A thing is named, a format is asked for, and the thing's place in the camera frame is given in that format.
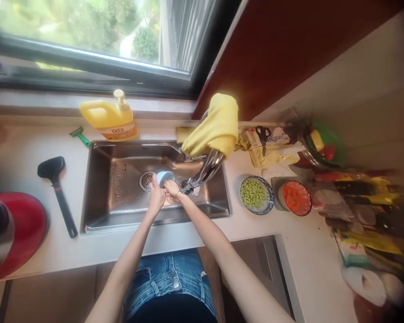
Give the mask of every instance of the countertop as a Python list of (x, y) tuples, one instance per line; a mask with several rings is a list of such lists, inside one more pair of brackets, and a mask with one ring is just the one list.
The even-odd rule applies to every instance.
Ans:
[[(70, 239), (53, 188), (37, 176), (37, 166), (63, 156), (66, 170), (61, 185), (79, 230), (89, 149), (68, 135), (75, 126), (6, 125), (8, 138), (0, 145), (0, 191), (31, 194), (44, 205), (50, 228), (35, 255), (8, 279), (112, 262), (118, 259), (135, 229), (79, 235)], [(145, 122), (141, 140), (173, 140), (173, 122)], [(92, 128), (89, 140), (102, 139)], [(352, 291), (341, 275), (341, 258), (324, 218), (317, 213), (297, 217), (275, 208), (265, 216), (254, 215), (239, 201), (237, 187), (244, 174), (261, 175), (246, 152), (235, 152), (224, 162), (232, 215), (215, 219), (230, 241), (276, 235), (281, 264), (297, 322), (357, 322)], [(143, 255), (203, 246), (192, 223), (152, 227)]]

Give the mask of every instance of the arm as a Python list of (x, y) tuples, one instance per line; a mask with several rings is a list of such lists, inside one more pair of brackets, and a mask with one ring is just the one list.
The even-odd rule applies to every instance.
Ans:
[(237, 254), (220, 228), (187, 195), (176, 194), (178, 186), (174, 182), (167, 181), (165, 188), (168, 195), (182, 203), (205, 246), (214, 255), (246, 321), (294, 322)]
[(85, 323), (115, 323), (120, 315), (126, 291), (138, 268), (149, 229), (166, 198), (165, 191), (158, 186), (155, 174), (152, 183), (150, 183), (151, 196), (147, 213), (113, 267), (105, 288)]

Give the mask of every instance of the window frame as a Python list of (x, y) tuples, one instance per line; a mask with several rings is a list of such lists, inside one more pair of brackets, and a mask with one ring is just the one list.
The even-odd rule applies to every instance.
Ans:
[(79, 71), (0, 69), (0, 87), (103, 94), (120, 87), (129, 95), (195, 100), (199, 96), (215, 57), (228, 32), (241, 0), (217, 0), (192, 71), (182, 71), (99, 52), (14, 36), (0, 31), (0, 55), (26, 61), (69, 67), (123, 80), (105, 83), (84, 79)]

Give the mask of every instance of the window sill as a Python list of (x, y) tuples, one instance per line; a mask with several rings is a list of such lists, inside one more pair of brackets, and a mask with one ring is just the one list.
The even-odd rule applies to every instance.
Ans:
[[(116, 101), (110, 96), (0, 89), (0, 115), (81, 117), (79, 104), (88, 100)], [(135, 119), (190, 120), (196, 101), (128, 97)]]

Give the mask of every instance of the green beans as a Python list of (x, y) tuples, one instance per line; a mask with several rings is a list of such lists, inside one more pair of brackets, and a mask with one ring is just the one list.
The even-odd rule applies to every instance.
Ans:
[(267, 202), (268, 192), (266, 187), (254, 179), (246, 179), (241, 185), (241, 199), (244, 204), (252, 209), (258, 209)]

